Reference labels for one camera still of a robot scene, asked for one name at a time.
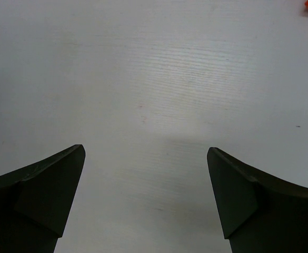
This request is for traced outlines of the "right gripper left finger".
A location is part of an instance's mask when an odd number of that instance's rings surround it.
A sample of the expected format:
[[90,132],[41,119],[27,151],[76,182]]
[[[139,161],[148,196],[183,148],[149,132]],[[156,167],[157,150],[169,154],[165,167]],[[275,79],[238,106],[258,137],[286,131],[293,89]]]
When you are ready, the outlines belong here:
[[76,144],[0,176],[0,252],[54,252],[84,161]]

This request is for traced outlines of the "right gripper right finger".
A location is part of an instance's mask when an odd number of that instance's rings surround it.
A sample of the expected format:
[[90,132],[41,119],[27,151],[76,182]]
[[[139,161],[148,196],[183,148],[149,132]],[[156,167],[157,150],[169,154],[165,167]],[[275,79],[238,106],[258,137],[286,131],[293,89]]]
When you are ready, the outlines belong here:
[[232,252],[308,252],[308,188],[215,147],[208,150],[207,164]]

